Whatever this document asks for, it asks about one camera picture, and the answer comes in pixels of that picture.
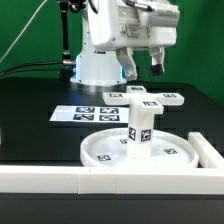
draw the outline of white tower block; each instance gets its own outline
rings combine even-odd
[[[128,86],[127,93],[103,93],[108,105],[129,105],[127,155],[147,158],[151,154],[155,114],[163,113],[162,105],[182,105],[184,98],[178,93],[147,93],[143,86]]]

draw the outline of green screen background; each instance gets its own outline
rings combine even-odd
[[[21,32],[43,0],[0,2],[0,58]],[[166,50],[161,77],[150,72],[147,52],[135,53],[141,79],[149,82],[182,82],[195,86],[224,107],[224,1],[172,0],[179,6],[177,44]],[[81,14],[69,13],[72,55],[81,51]],[[61,21],[56,0],[48,0],[25,34],[0,64],[0,71],[27,62],[61,60]],[[58,77],[57,72],[20,76]]]

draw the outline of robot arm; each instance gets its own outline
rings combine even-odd
[[[91,39],[96,50],[116,51],[127,80],[138,77],[133,50],[149,50],[153,75],[164,73],[165,47],[176,43],[177,6],[166,0],[92,0],[88,7]]]

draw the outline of black table surface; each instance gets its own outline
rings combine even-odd
[[[203,136],[224,155],[224,109],[193,86],[145,83],[148,92],[177,92],[154,128],[187,139]],[[50,122],[57,105],[106,106],[102,93],[65,88],[57,79],[0,80],[0,164],[81,166],[80,143],[91,133],[127,124]],[[0,194],[0,223],[223,223],[224,197],[211,195]]]

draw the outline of black and white pattern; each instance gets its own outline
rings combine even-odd
[[[119,114],[119,110],[118,108],[104,107],[104,108],[100,108],[100,113],[101,114]]]
[[[127,144],[128,140],[127,139],[120,139],[121,144]]]
[[[77,107],[76,112],[78,112],[78,113],[95,113],[95,107]]]
[[[166,98],[176,98],[176,95],[172,93],[164,93],[163,96],[165,96]]]
[[[177,151],[175,149],[164,149],[164,151],[167,153],[167,154],[177,154]]]
[[[143,90],[143,89],[141,87],[131,87],[131,90],[139,91],[139,90]]]
[[[94,115],[93,114],[75,114],[73,117],[75,121],[93,121]]]
[[[97,158],[99,159],[99,161],[108,161],[108,160],[111,160],[110,156],[108,156],[108,155],[97,156]]]
[[[148,129],[148,130],[143,130],[141,131],[141,142],[146,143],[149,142],[152,138],[152,130]]]
[[[110,97],[123,97],[123,95],[121,93],[110,93],[109,96]]]
[[[129,127],[129,135],[128,135],[128,137],[131,140],[135,141],[135,139],[136,139],[136,130],[134,128]]]
[[[145,106],[158,106],[158,104],[155,101],[148,101],[148,102],[143,102]]]
[[[118,115],[100,115],[100,121],[120,121]]]

